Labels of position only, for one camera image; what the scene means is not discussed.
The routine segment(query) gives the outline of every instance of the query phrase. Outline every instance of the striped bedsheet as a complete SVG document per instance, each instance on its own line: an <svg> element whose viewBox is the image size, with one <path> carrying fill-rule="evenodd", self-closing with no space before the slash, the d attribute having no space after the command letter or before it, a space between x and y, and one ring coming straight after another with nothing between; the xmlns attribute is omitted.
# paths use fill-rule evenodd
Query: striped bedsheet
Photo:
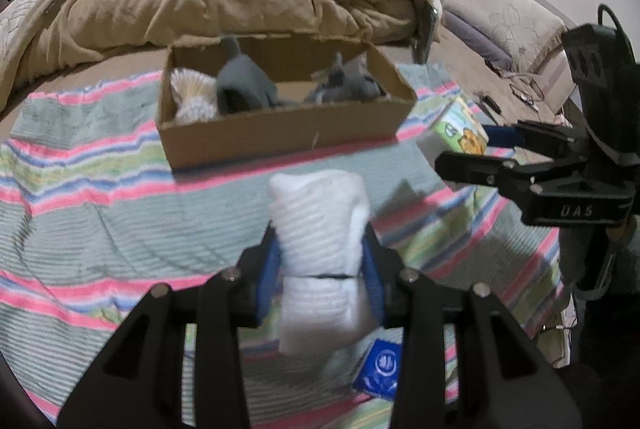
<svg viewBox="0 0 640 429"><path fill-rule="evenodd" d="M53 421L127 312L156 281L204 282L260 240L273 172L362 174L382 242L449 285L489 283L534 334L561 294L558 234L524 227L495 190L452 192L412 139L460 88L440 66L401 66L419 101L394 142L172 174L154 124L160 72L34 93L0 148L0 350ZM203 138L203 142L215 139ZM502 151L510 156L513 153ZM277 352L279 302L241 334L254 427L386 427L390 405L351 392L372 337L319 357ZM457 395L452 333L448 398ZM192 423L193 330L183 380Z"/></svg>

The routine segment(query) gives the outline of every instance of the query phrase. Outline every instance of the gray pillow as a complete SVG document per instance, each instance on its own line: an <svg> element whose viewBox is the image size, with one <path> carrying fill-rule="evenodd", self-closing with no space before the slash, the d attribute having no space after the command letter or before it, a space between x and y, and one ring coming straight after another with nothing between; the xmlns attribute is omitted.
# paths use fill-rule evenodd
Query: gray pillow
<svg viewBox="0 0 640 429"><path fill-rule="evenodd" d="M468 22L448 10L443 12L443 17L444 26L453 32L454 35L458 36L471 50L483 59L491 61L491 63L498 68L504 70L511 69L511 57L482 32L476 30L468 24Z"/></svg>

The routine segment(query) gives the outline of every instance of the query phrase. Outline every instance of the bed sheet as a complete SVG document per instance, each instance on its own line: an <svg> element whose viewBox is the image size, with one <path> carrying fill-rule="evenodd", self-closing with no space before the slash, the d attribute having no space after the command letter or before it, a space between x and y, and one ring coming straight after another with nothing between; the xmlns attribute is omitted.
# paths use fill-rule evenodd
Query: bed sheet
<svg viewBox="0 0 640 429"><path fill-rule="evenodd" d="M557 231L524 227L495 190L454 193L443 184L412 139L460 87L442 66L400 69L419 100L394 142L175 175L154 123L160 72L31 94L0 148L0 350L38 407L55 420L154 282L200 284L257 243L276 171L362 174L374 228L407 265L460 288L489 283L527 332L537 332L562 294ZM278 319L276 297L267 322L241 334L254 427L386 427L390 405L349 384L370 340L398 340L401 331L380 330L331 355L284 357ZM452 344L448 332L448 398L457 395ZM193 330L183 377L188 423L190 345Z"/></svg>

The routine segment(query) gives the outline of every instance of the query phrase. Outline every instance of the flower embroidery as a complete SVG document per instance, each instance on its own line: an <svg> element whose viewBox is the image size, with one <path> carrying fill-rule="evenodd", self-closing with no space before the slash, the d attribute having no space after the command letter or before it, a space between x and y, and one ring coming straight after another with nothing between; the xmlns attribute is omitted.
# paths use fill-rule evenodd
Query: flower embroidery
<svg viewBox="0 0 640 429"><path fill-rule="evenodd" d="M524 64L527 50L535 48L538 43L534 20L521 16L513 5L507 5L502 12L491 14L489 22L494 28L493 37L498 44L514 57L519 57Z"/></svg>

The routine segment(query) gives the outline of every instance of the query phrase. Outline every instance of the bed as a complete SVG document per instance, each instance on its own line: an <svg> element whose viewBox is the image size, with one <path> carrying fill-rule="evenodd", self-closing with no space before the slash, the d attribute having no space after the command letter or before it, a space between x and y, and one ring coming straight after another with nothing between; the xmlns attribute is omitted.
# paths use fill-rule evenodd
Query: bed
<svg viewBox="0 0 640 429"><path fill-rule="evenodd" d="M383 243L439 282L487 282L535 335L566 303L557 231L524 227L517 208L495 190L451 191L414 143L448 98L462 96L480 114L473 91L503 83L448 30L440 36L425 66L407 63L409 48L386 48L404 63L399 69L418 94L398 142L184 174L171 172L154 124L162 48L129 47L14 89L0 122L0 350L47 417L55 420L151 284L201 283L258 241L268 221L266 181L277 171L362 174ZM505 119L532 118L507 92L497 100ZM553 117L544 108L540 114ZM242 215L242 224L229 219ZM277 322L278 299L260 330L241 334L254 427L386 427L390 405L353 393L350 382L371 338L399 339L398 331L301 359L278 354ZM446 340L447 398L455 399L452 333ZM183 382L189 423L192 343L193 332Z"/></svg>

